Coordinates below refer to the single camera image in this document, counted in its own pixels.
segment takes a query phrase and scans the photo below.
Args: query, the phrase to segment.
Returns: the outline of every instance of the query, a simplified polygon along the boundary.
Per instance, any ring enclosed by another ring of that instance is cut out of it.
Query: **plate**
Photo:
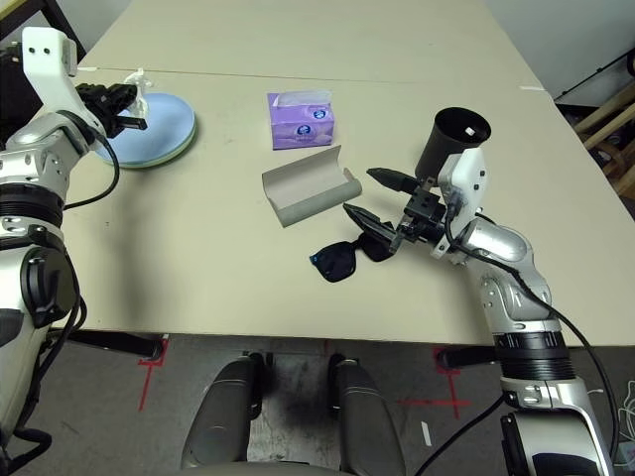
[[[163,164],[178,156],[191,142],[195,132],[194,111],[173,94],[151,92],[144,95],[150,112],[145,131],[125,129],[109,139],[123,169],[143,169]],[[95,151],[112,164],[102,147]]]

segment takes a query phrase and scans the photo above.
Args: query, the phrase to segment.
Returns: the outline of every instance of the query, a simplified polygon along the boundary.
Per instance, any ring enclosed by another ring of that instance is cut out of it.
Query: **black cable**
[[[120,167],[119,167],[119,160],[117,159],[117,154],[115,154],[115,151],[112,149],[112,147],[110,146],[110,144],[108,143],[105,137],[99,134],[99,132],[97,132],[96,129],[90,128],[90,130],[92,134],[95,136],[95,139],[97,139],[97,141],[99,141],[99,143],[108,152],[108,155],[110,156],[110,159],[112,160],[112,167],[114,169],[112,182],[110,183],[108,188],[104,190],[102,193],[100,193],[99,195],[96,195],[93,198],[87,198],[86,200],[76,201],[75,203],[69,203],[64,206],[63,208],[64,210],[70,210],[71,208],[77,208],[78,206],[84,206],[90,203],[94,203],[95,201],[100,200],[104,196],[110,194],[110,192],[114,190],[117,184],[119,183]]]
[[[492,220],[489,216],[483,215],[482,213],[474,213],[477,217],[482,218],[485,221],[489,221],[492,225],[495,225],[496,222]]]
[[[30,451],[27,451],[24,454],[21,454],[20,456],[9,460],[9,474],[15,473],[17,470],[36,459],[38,456],[42,455],[51,447],[51,444],[53,443],[53,437],[45,431],[41,431],[39,429],[16,428],[14,429],[13,434],[17,438],[23,439],[25,441],[38,443],[38,446],[31,449]]]
[[[560,96],[558,96],[556,99],[554,99],[554,101],[558,101],[559,99],[562,99],[564,96],[566,96],[567,94],[569,94],[570,92],[572,92],[574,89],[582,86],[583,84],[585,84],[587,81],[589,81],[591,78],[596,77],[598,74],[600,74],[601,72],[603,72],[605,69],[607,69],[610,66],[613,66],[614,64],[616,64],[618,61],[620,61],[622,58],[627,57],[630,58],[629,56],[633,54],[633,52],[635,52],[635,48],[633,48],[632,50],[629,50],[628,52],[626,52],[623,55],[620,55],[619,57],[617,57],[616,59],[614,59],[613,61],[605,64],[604,66],[599,67],[598,69],[595,70],[594,73],[590,74],[589,76],[587,76],[585,79],[583,79],[582,81],[580,81],[578,84],[574,84],[572,87],[570,87],[569,89],[564,90]]]
[[[575,335],[575,337],[577,337],[579,341],[582,343],[584,350],[586,350],[591,360],[593,361],[593,364],[595,365],[595,368],[597,369],[597,373],[599,374],[599,377],[602,380],[602,385],[604,386],[604,389],[606,390],[606,398],[608,400],[608,407],[610,409],[611,420],[613,424],[613,429],[611,431],[611,444],[610,444],[609,451],[610,451],[611,460],[614,460],[616,451],[617,451],[617,442],[619,440],[619,423],[618,423],[619,419],[617,415],[617,404],[615,401],[615,394],[613,392],[613,388],[611,387],[611,383],[608,378],[608,374],[606,373],[606,370],[604,369],[604,365],[602,364],[601,360],[597,356],[595,349],[588,342],[584,334],[582,334],[582,332],[570,320],[568,320],[557,309],[547,304],[546,302],[544,302],[542,299],[540,299],[534,294],[531,288],[527,286],[527,283],[525,283],[525,280],[523,280],[522,276],[520,275],[520,272],[517,269],[511,266],[507,266],[504,263],[501,263],[497,260],[492,260],[491,258],[487,258],[486,256],[483,256],[479,253],[479,251],[486,251],[486,250],[481,250],[481,249],[468,250],[467,248],[462,246],[460,243],[458,243],[458,241],[452,237],[451,230],[449,229],[449,224],[454,218],[454,211],[455,211],[455,205],[450,204],[447,207],[447,216],[446,216],[445,227],[444,227],[445,238],[449,242],[450,246],[456,248],[458,251],[464,253],[465,255],[471,258],[474,258],[475,260],[479,260],[479,261],[482,261],[483,263],[487,263],[492,266],[495,266],[503,271],[506,271],[510,275],[512,275],[516,283],[518,283],[518,286],[520,286],[521,290],[523,290],[523,292],[527,295],[529,299],[531,299],[533,302],[540,305],[542,308],[544,308],[548,312],[552,313],[555,317],[557,317],[564,325],[566,325],[571,330],[571,332]]]
[[[426,471],[428,467],[431,464],[433,464],[433,462],[435,462],[435,460],[439,458],[439,456],[443,454],[444,451],[450,448],[455,441],[461,438],[473,427],[477,426],[484,419],[486,419],[487,417],[492,415],[494,412],[496,412],[496,410],[503,404],[503,402],[505,402],[505,398],[501,395],[496,402],[494,402],[492,405],[487,407],[481,414],[479,414],[474,419],[470,420],[468,423],[462,426],[444,444],[442,444],[441,447],[437,451],[435,451],[433,455],[424,462],[424,464],[421,465],[421,467],[415,473],[415,476],[421,476],[422,474],[424,474],[424,471]]]
[[[75,272],[75,268],[72,265],[72,260],[70,259],[70,256],[68,254],[66,254],[66,259],[68,260],[68,265],[70,266],[70,274],[72,275],[72,285],[75,289],[77,298],[76,298],[75,304],[72,307],[72,310],[70,311],[70,315],[68,316],[66,324],[63,327],[62,334],[60,335],[60,337],[58,337],[58,340],[53,345],[53,348],[49,351],[49,353],[44,359],[44,362],[42,362],[42,365],[40,366],[38,378],[41,381],[46,375],[46,373],[49,371],[49,369],[51,368],[53,361],[56,360],[56,358],[62,351],[62,347],[64,347],[64,344],[66,343],[66,340],[68,339],[68,336],[70,335],[70,333],[76,330],[75,320],[77,319],[77,313],[81,309],[81,304],[83,303],[84,309],[86,306],[85,302],[83,302],[83,299],[81,298],[81,293],[79,292],[79,281],[77,279],[77,273]],[[79,323],[80,324],[83,323],[82,318],[80,318]]]

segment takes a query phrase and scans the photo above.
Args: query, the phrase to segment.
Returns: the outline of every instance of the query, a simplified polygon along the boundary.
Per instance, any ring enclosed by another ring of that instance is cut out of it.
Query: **gray floor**
[[[144,407],[140,399],[148,368],[138,359],[70,344],[44,384],[33,427],[54,435],[53,447],[17,474],[164,475],[179,467],[191,421],[216,373],[242,350],[275,353],[277,384],[252,423],[252,460],[306,461],[336,468],[336,424],[325,412],[324,379],[335,351],[359,357],[390,403],[409,473],[456,429],[499,395],[497,366],[452,376],[460,406],[450,400],[448,376],[440,374],[430,345],[244,337],[171,336],[162,367],[153,368]],[[600,349],[620,402],[635,379],[635,349]],[[587,356],[573,353],[590,389],[599,381]],[[591,394],[604,430],[604,396]],[[432,435],[424,443],[422,424]],[[498,416],[491,417],[431,467],[427,474],[504,475]],[[13,444],[12,449],[23,448]]]

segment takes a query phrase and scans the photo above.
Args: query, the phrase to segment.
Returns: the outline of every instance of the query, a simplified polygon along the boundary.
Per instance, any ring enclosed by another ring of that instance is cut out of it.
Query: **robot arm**
[[[429,181],[385,169],[368,173],[411,198],[396,230],[371,212],[344,204],[353,221],[393,253],[403,240],[428,242],[433,257],[447,256],[472,277],[501,364],[505,402],[518,410],[501,420],[510,474],[613,474],[530,243],[478,216],[487,178],[482,151],[466,149],[447,158],[437,180],[444,204],[430,192]]]
[[[143,119],[118,116],[137,100],[136,86],[72,86],[67,76],[76,70],[74,43],[63,33],[26,28],[22,60],[52,112],[16,132],[0,152],[0,474],[32,459],[8,458],[12,435],[37,434],[32,441],[46,442],[40,438],[45,433],[24,424],[81,306],[61,231],[70,172],[96,139],[115,137],[124,127],[146,128]],[[54,341],[51,324],[68,314]]]

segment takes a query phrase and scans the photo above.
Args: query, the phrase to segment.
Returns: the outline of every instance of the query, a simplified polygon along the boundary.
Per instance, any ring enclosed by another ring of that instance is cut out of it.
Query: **sunglasses lens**
[[[388,243],[376,240],[372,236],[362,233],[357,240],[359,248],[361,248],[366,256],[376,263],[387,260],[393,254],[388,251]]]
[[[331,283],[348,278],[355,272],[355,248],[347,241],[322,248],[310,259],[319,273]]]

